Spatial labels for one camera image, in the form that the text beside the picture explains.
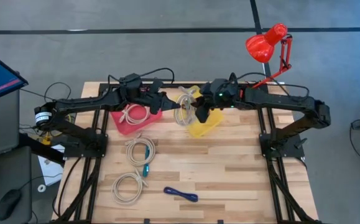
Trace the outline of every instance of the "black wire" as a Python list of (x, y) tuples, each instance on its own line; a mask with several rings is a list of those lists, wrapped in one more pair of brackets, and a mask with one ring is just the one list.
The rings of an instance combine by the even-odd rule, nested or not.
[(26, 126), (26, 128), (19, 127), (19, 129), (35, 129), (36, 126), (32, 126), (30, 124), (19, 124), (19, 126)]
[(70, 174), (72, 173), (73, 169), (75, 168), (76, 164), (80, 161), (81, 157), (79, 157), (76, 162), (72, 165), (72, 167), (69, 170), (69, 173), (67, 175), (67, 178), (65, 179), (63, 186), (62, 186), (62, 190), (60, 193), (60, 200), (58, 201), (58, 216), (61, 216), (61, 202), (62, 202), (62, 195), (63, 195), (63, 191), (65, 190), (65, 187), (67, 186), (67, 182), (69, 179)]
[[(172, 83), (173, 83), (174, 80), (175, 80), (175, 75), (174, 75), (173, 70), (171, 70), (170, 68), (158, 68), (158, 69), (155, 69), (155, 70), (153, 70), (153, 71), (150, 71), (150, 72), (141, 74), (141, 75), (139, 75), (139, 77), (144, 77), (144, 76), (146, 76), (146, 75), (150, 75), (150, 74), (152, 74), (152, 73), (155, 73), (155, 72), (158, 72), (158, 71), (162, 71), (162, 70), (168, 70), (168, 71), (170, 71), (170, 72), (172, 73)], [(120, 80), (118, 80), (118, 79), (115, 78), (114, 76), (108, 75), (108, 85), (111, 84), (110, 78), (113, 78), (113, 79), (114, 79), (115, 81), (117, 81), (117, 82), (121, 82)], [(126, 80), (126, 82), (134, 81), (134, 80), (136, 80), (137, 78), (138, 78), (138, 77), (134, 77), (134, 78), (132, 78), (132, 79), (130, 79), (130, 80)]]
[(18, 190), (20, 190), (20, 189), (22, 189), (23, 187), (25, 187), (27, 184), (29, 184), (30, 182), (32, 182), (34, 179), (38, 179), (38, 178), (42, 178), (42, 177), (50, 177), (50, 178), (53, 178), (53, 177), (57, 177), (57, 176), (59, 176), (59, 175), (62, 175), (62, 174), (57, 174), (57, 175), (55, 175), (55, 176), (38, 176), (38, 177), (34, 177), (34, 178), (32, 178), (30, 181), (28, 181), (28, 182), (26, 182), (26, 183), (24, 183), (24, 185), (22, 186), (22, 187), (20, 187), (20, 188), (18, 188)]
[(158, 71), (162, 71), (162, 70), (168, 70), (168, 71), (170, 71), (170, 72), (172, 73), (172, 83), (173, 83), (173, 82), (174, 82), (174, 79), (175, 79), (175, 75), (174, 75), (173, 70), (171, 70), (170, 68), (158, 68), (158, 69), (155, 69), (155, 70), (153, 70), (153, 71), (144, 73), (144, 74), (140, 75), (140, 77), (143, 77), (143, 76), (146, 76), (146, 75), (149, 75), (149, 74), (158, 72)]
[(36, 213), (32, 210), (32, 213), (35, 215), (35, 218), (36, 218), (36, 224), (39, 224), (39, 219), (37, 218), (37, 215)]
[(51, 99), (51, 98), (47, 97), (47, 92), (48, 92), (48, 90), (49, 90), (51, 87), (53, 87), (54, 85), (56, 85), (56, 84), (61, 84), (61, 85), (65, 85), (66, 87), (68, 87), (69, 93), (68, 93), (67, 99), (69, 99), (69, 96), (70, 96), (70, 94), (72, 93), (72, 89), (68, 86), (68, 84), (63, 83), (63, 82), (55, 82), (55, 83), (51, 84), (50, 86), (48, 86), (47, 89), (46, 89), (45, 92), (44, 92), (44, 101), (45, 101), (46, 103), (47, 103), (46, 98)]
[[(274, 78), (271, 78), (271, 77), (267, 77), (264, 73), (261, 73), (261, 72), (248, 72), (246, 74), (243, 74), (241, 75), (240, 77), (237, 77), (236, 80), (239, 80), (243, 77), (246, 77), (248, 75), (262, 75), (266, 78), (269, 78), (270, 80), (272, 80), (273, 82), (276, 83), (276, 85), (278, 85), (284, 92), (285, 94), (290, 98), (292, 99), (293, 101), (296, 101), (296, 102), (302, 102), (304, 100), (306, 100), (309, 96), (310, 96), (310, 90), (305, 87), (305, 86), (301, 86), (301, 85), (293, 85), (293, 84), (281, 84), (279, 83), (276, 79)], [(292, 96), (285, 88), (284, 86), (292, 86), (292, 87), (298, 87), (298, 88), (303, 88), (307, 91), (307, 93), (305, 94), (305, 96), (303, 96), (301, 99), (298, 99), (298, 98), (295, 98), (294, 96)]]
[(53, 199), (52, 207), (53, 207), (53, 212), (59, 217), (57, 211), (55, 210), (55, 206), (54, 206), (56, 200), (57, 200), (57, 196), (55, 196)]
[(349, 125), (349, 141), (351, 142), (351, 146), (353, 147), (354, 151), (356, 152), (356, 154), (360, 157), (360, 153), (356, 150), (354, 143), (353, 143), (353, 139), (352, 139), (352, 129), (353, 129), (353, 123), (360, 121), (360, 119), (356, 119), (355, 121), (351, 122), (351, 124)]
[(41, 95), (41, 94), (38, 94), (38, 93), (35, 93), (35, 92), (32, 92), (32, 91), (29, 91), (29, 90), (24, 90), (24, 89), (21, 89), (22, 91), (25, 91), (25, 92), (28, 92), (28, 93), (31, 93), (31, 94), (35, 94), (35, 95), (37, 95), (37, 96), (41, 96), (41, 97), (43, 97), (43, 98), (47, 98), (47, 99), (49, 99), (49, 100), (54, 100), (53, 98), (50, 98), (50, 97), (47, 97), (47, 96), (43, 96), (43, 95)]
[(35, 135), (39, 135), (37, 132), (36, 132), (36, 130), (34, 130), (33, 129), (33, 131), (35, 132), (35, 133), (32, 133), (32, 132), (30, 132), (30, 131), (26, 131), (26, 130), (23, 130), (23, 129), (19, 129), (20, 131), (23, 131), (23, 132), (25, 132), (25, 133), (27, 133), (27, 134), (35, 134)]
[(306, 163), (302, 160), (302, 158), (296, 157), (296, 160), (300, 161), (300, 162), (305, 166), (305, 169), (308, 170), (307, 165), (306, 165)]

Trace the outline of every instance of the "gray floor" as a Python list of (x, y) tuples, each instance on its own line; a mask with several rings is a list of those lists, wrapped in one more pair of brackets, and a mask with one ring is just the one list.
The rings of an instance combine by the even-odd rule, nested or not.
[[(289, 27), (360, 27), (360, 1), (257, 0), (257, 6), (262, 27), (276, 22)], [(254, 21), (248, 0), (0, 0), (0, 30), (156, 27), (254, 27)], [(51, 83), (65, 82), (72, 97), (79, 97), (83, 82), (158, 67), (170, 67), (176, 80), (186, 81), (261, 72), (262, 65), (244, 48), (251, 35), (0, 35), (0, 59), (21, 72), (30, 83), (28, 90), (43, 94)], [(308, 86), (313, 97), (331, 108), (329, 128), (303, 134), (308, 138), (308, 175), (320, 220), (360, 223), (360, 158), (348, 136), (350, 122), (360, 118), (360, 32), (292, 35), (293, 67), (279, 80)], [(276, 54), (270, 61), (272, 72), (278, 64)], [(50, 96), (66, 94), (56, 86)], [(22, 93), (21, 123), (33, 124), (33, 108), (42, 103), (42, 98)], [(360, 150), (360, 131), (353, 132), (353, 139)], [(34, 175), (38, 172), (34, 164)], [(47, 193), (34, 193), (39, 221), (50, 218), (56, 191), (57, 185)]]

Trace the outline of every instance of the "red lamp shade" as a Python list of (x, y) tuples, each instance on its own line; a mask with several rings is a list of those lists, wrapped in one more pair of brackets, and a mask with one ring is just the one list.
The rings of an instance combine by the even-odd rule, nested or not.
[(267, 63), (274, 54), (274, 46), (282, 40), (287, 33), (287, 27), (276, 24), (266, 34), (250, 37), (246, 41), (246, 49), (254, 59), (261, 63)]

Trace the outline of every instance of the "butcher block tabletop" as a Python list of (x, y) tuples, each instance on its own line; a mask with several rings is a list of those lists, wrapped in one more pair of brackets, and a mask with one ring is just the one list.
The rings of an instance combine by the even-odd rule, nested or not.
[[(99, 82), (86, 82), (81, 97), (97, 96)], [(176, 88), (163, 88), (171, 99), (181, 94)], [(282, 94), (277, 86), (269, 86), (270, 93)], [(293, 122), (291, 111), (273, 110), (278, 128)], [(102, 159), (93, 213), (93, 223), (276, 223), (274, 204), (269, 184), (267, 164), (261, 156), (258, 135), (261, 133), (257, 111), (223, 110), (224, 120), (205, 136), (192, 138), (185, 127), (175, 123), (173, 111), (164, 111), (156, 123), (146, 126), (142, 136), (153, 139), (156, 155), (149, 165), (149, 175), (138, 201), (132, 205), (120, 205), (111, 198), (111, 186), (121, 174), (134, 172), (126, 159), (124, 143), (136, 134), (120, 134), (112, 117), (108, 118), (109, 144)], [(269, 124), (264, 109), (266, 127)], [(93, 112), (79, 113), (76, 124), (82, 128), (91, 126)], [(134, 149), (137, 160), (145, 159), (145, 146)], [(76, 158), (66, 161), (62, 180)], [(79, 191), (85, 159), (74, 168), (62, 200), (62, 213)], [(318, 219), (308, 181), (307, 171), (300, 161), (285, 158), (285, 170), (290, 192), (309, 216)], [(61, 181), (58, 197), (62, 190)], [(172, 187), (199, 196), (198, 202), (163, 193), (164, 187)], [(122, 196), (137, 192), (134, 179), (124, 180), (119, 193)], [(284, 219), (285, 203), (281, 193)], [(86, 218), (89, 193), (83, 201), (81, 219)]]

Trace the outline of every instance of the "lamp arm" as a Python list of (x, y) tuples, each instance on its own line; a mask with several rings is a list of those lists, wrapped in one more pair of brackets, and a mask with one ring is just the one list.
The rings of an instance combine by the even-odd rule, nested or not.
[(293, 41), (293, 37), (290, 34), (280, 41), (281, 48), (280, 48), (279, 71), (277, 73), (273, 74), (271, 77), (267, 77), (267, 78), (259, 81), (258, 83), (256, 83), (253, 86), (253, 88), (257, 88), (257, 87), (261, 86), (262, 84), (270, 82), (270, 81), (272, 81), (273, 78), (276, 78), (279, 75), (286, 72), (287, 70), (291, 69), (292, 65), (289, 64), (289, 60), (290, 60), (290, 52), (292, 50), (292, 41)]

